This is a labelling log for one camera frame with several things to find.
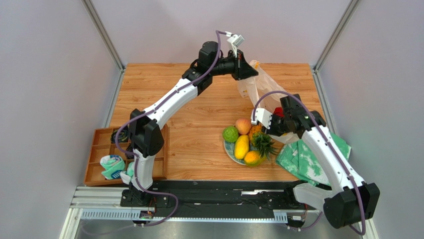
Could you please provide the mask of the red fake fruit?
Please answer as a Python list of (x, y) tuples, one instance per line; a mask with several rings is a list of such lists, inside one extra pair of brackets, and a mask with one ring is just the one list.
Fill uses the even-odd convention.
[(285, 116), (282, 107), (275, 108), (274, 111), (273, 111), (273, 114), (277, 115), (279, 117), (282, 117), (282, 118)]

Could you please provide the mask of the fake pineapple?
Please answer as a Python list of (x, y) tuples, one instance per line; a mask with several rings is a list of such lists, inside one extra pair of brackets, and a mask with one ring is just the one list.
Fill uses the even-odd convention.
[(271, 155), (277, 155), (278, 149), (275, 147), (275, 142), (272, 138), (262, 132), (262, 126), (254, 125), (251, 127), (248, 137), (250, 144), (259, 151), (262, 158), (270, 160)]

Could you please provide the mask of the banana print plastic bag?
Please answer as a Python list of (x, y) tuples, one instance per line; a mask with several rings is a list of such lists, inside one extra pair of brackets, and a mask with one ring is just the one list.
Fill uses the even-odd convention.
[[(237, 88), (240, 95), (243, 98), (250, 98), (253, 105), (268, 92), (285, 90), (261, 68), (259, 61), (252, 60), (249, 65), (258, 72), (258, 75), (238, 81)], [(280, 98), (284, 96), (284, 94), (269, 95), (261, 101), (258, 108), (273, 113), (276, 108), (281, 107)]]

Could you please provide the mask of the fake peach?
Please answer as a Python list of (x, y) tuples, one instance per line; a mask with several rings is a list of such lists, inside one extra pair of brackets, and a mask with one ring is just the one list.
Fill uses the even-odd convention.
[(252, 124), (251, 119), (248, 118), (240, 118), (235, 122), (236, 129), (238, 130), (239, 134), (246, 135), (249, 133)]

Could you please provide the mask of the yellow green fake mango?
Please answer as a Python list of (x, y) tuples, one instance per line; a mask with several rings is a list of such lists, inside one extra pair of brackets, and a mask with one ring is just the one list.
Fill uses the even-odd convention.
[(249, 151), (243, 161), (246, 166), (255, 167), (260, 165), (266, 159), (265, 155), (262, 155), (258, 150)]

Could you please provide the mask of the yellow fake fruit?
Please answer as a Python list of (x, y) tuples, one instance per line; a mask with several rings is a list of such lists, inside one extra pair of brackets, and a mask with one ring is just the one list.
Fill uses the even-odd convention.
[(234, 156), (238, 160), (244, 159), (246, 154), (249, 152), (250, 143), (247, 135), (241, 135), (235, 142)]

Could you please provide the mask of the green bumpy fake fruit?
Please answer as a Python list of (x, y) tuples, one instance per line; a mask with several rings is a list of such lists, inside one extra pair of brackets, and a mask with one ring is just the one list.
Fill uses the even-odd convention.
[(222, 131), (222, 137), (226, 142), (235, 143), (239, 137), (239, 132), (235, 126), (228, 126)]

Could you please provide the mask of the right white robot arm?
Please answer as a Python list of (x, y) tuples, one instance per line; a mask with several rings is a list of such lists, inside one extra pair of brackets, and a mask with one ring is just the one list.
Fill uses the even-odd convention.
[(318, 160), (330, 190), (298, 182), (292, 192), (295, 200), (320, 210), (330, 225), (336, 229), (360, 223), (365, 232), (365, 222), (374, 216), (380, 190), (375, 183), (365, 180), (350, 166), (337, 148), (329, 129), (317, 111), (309, 111), (298, 94), (280, 99), (283, 116), (266, 109), (257, 109), (252, 121), (263, 124), (263, 132), (282, 136), (294, 133), (309, 147)]

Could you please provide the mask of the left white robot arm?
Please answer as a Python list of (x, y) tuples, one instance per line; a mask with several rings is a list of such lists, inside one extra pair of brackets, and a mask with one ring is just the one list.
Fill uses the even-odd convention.
[(245, 60), (241, 50), (230, 50), (223, 57), (220, 44), (208, 41), (173, 89), (143, 111), (134, 109), (131, 112), (128, 129), (135, 153), (131, 184), (137, 190), (145, 191), (153, 184), (154, 159), (165, 142), (162, 128), (182, 106), (209, 87), (214, 76), (219, 75), (231, 75), (239, 81), (257, 76), (258, 72)]

